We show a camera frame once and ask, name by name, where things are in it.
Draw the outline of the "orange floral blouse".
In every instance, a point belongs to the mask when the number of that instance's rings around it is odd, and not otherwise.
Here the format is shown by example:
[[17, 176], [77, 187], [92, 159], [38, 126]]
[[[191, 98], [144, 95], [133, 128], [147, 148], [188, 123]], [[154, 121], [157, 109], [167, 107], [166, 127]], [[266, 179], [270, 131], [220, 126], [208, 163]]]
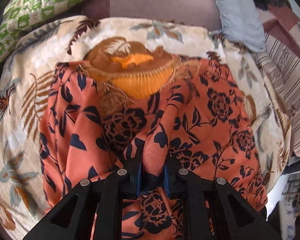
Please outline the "orange floral blouse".
[[49, 207], [82, 179], [102, 180], [141, 152], [141, 196], [123, 208], [123, 239], [181, 239], [183, 205], [168, 199], [161, 183], [167, 157], [204, 179], [224, 178], [253, 208], [264, 208], [267, 191], [244, 95], [226, 65], [199, 60], [190, 78], [112, 107], [110, 115], [107, 94], [84, 65], [56, 65], [40, 123]]

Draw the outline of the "cream leaf-print blanket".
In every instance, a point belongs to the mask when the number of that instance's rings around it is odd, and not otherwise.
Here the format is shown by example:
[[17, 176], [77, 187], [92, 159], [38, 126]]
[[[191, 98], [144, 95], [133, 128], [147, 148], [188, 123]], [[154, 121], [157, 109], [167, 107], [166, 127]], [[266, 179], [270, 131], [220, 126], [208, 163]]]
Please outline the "cream leaf-print blanket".
[[292, 128], [281, 96], [257, 55], [202, 27], [137, 18], [94, 22], [73, 16], [19, 40], [0, 79], [0, 224], [22, 239], [51, 209], [43, 191], [40, 123], [59, 63], [84, 62], [83, 73], [107, 94], [105, 115], [174, 81], [199, 60], [226, 65], [243, 93], [267, 193], [289, 161]]

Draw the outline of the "striped floral quilt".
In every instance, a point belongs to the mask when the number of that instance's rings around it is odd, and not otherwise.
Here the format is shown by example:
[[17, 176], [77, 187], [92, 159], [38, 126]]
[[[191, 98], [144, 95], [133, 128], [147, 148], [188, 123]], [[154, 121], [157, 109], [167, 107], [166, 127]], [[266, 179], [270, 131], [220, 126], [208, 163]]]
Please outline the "striped floral quilt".
[[300, 157], [300, 58], [269, 34], [266, 46], [266, 52], [258, 54], [257, 60], [285, 104], [292, 124], [293, 151]]

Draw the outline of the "light blue pillow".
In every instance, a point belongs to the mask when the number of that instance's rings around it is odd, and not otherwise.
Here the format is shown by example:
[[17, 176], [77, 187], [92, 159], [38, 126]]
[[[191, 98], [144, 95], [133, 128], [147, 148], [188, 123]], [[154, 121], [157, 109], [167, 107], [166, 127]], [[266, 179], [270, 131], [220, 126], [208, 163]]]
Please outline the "light blue pillow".
[[250, 51], [266, 50], [262, 22], [253, 0], [215, 0], [222, 27], [213, 34], [221, 34], [230, 42], [244, 45]]

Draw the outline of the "pink patchwork blanket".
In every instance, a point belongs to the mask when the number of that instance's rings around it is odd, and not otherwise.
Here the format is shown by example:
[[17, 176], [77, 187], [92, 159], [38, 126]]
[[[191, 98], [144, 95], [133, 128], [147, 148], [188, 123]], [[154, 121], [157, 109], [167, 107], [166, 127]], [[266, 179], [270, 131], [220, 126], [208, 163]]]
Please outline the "pink patchwork blanket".
[[300, 58], [300, 18], [288, 6], [268, 6], [268, 10], [257, 9], [264, 31], [277, 38]]

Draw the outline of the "mauve bed sheet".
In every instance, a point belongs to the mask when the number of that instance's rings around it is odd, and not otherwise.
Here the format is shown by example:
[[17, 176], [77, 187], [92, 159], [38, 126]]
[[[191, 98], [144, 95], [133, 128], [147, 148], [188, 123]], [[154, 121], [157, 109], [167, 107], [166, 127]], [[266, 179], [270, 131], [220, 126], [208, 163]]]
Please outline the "mauve bed sheet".
[[146, 18], [221, 29], [215, 0], [86, 0], [82, 14], [93, 20], [108, 17]]

